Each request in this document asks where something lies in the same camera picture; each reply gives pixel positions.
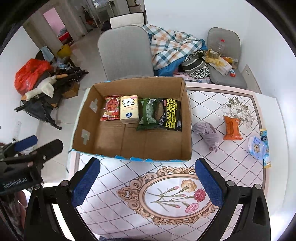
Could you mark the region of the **person's hand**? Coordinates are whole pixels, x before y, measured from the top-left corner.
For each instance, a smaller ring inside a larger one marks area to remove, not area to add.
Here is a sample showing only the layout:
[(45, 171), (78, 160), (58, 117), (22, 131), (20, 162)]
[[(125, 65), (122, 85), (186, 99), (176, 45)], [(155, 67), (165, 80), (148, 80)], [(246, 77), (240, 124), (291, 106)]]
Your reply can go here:
[(26, 219), (26, 208), (28, 202), (23, 191), (14, 193), (13, 202), (11, 203), (12, 217), (15, 224), (19, 226), (19, 229), (25, 228), (25, 219)]

